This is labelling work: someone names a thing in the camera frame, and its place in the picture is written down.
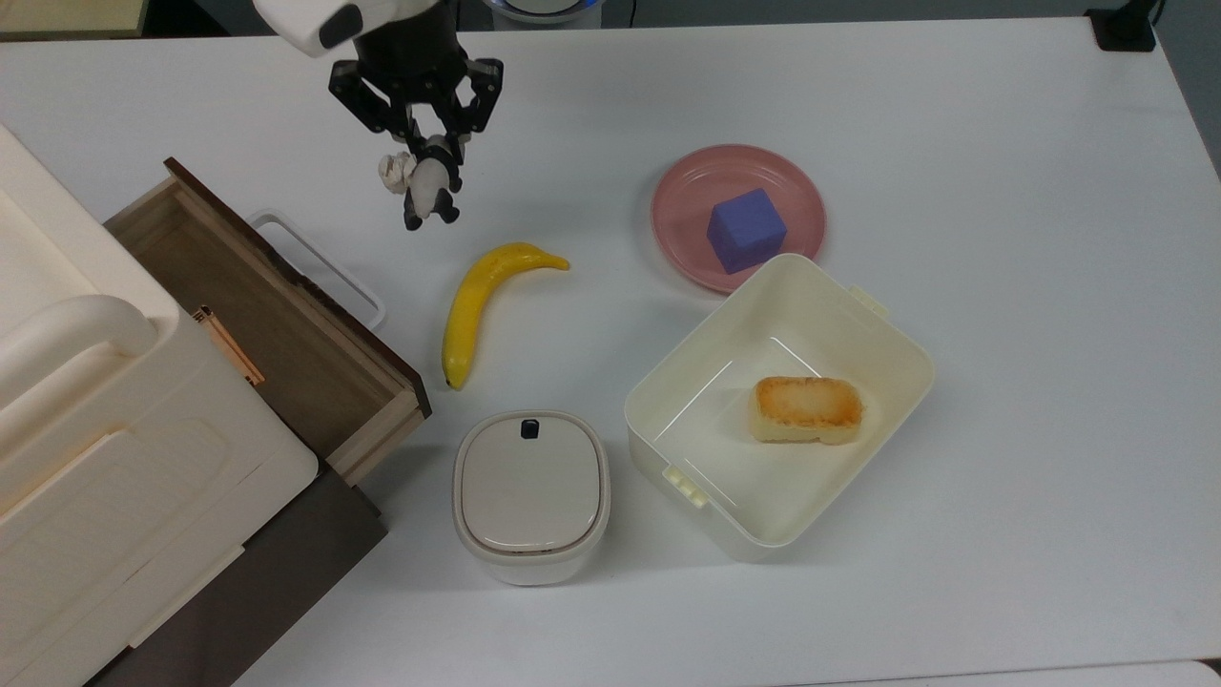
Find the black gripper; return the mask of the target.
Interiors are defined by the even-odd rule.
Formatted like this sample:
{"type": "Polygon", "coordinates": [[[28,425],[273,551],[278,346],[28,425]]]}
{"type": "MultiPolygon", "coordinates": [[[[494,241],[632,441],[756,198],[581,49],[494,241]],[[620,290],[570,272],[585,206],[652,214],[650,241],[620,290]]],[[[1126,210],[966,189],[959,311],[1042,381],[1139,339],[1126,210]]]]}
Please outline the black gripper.
{"type": "Polygon", "coordinates": [[[420,87],[430,82],[433,113],[444,126],[448,190],[462,192],[464,145],[488,124],[505,77],[498,59],[466,59],[455,31],[453,13],[444,1],[433,1],[422,12],[368,31],[355,39],[358,60],[333,62],[330,92],[366,131],[392,135],[410,154],[422,153],[424,137],[400,96],[382,96],[361,77],[361,66],[394,83],[420,87]]]}

